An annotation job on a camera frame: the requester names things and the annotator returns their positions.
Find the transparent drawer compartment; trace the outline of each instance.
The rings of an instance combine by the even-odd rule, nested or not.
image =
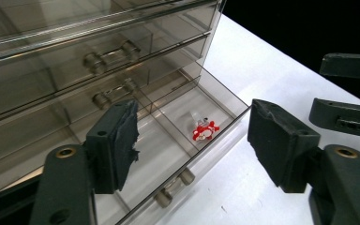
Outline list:
[[[164,96],[157,97],[157,93],[142,89],[152,105],[151,114],[138,124],[141,133],[136,143],[136,149],[140,151],[139,161],[130,167],[122,191],[96,196],[99,224],[131,223],[132,216],[144,204],[151,204],[153,197],[165,185],[192,160],[202,153],[206,154],[210,143],[221,134],[225,135],[248,110],[248,105],[196,63],[168,77],[172,82],[167,83],[167,90],[169,87],[175,88]],[[214,120],[220,127],[213,140],[192,139],[192,131],[196,127],[192,112]],[[105,209],[108,205],[116,211],[107,212]]]

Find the open drawer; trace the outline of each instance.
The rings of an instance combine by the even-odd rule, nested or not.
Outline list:
[[[188,164],[208,154],[210,144],[229,133],[248,111],[248,105],[197,63],[155,84],[160,88],[141,89],[147,100],[139,102],[150,105],[143,105],[142,111],[148,114],[138,122],[139,160],[130,167],[122,191],[96,195],[99,224],[153,224],[175,193],[192,182]],[[215,121],[219,127],[212,140],[194,141],[196,114]]]

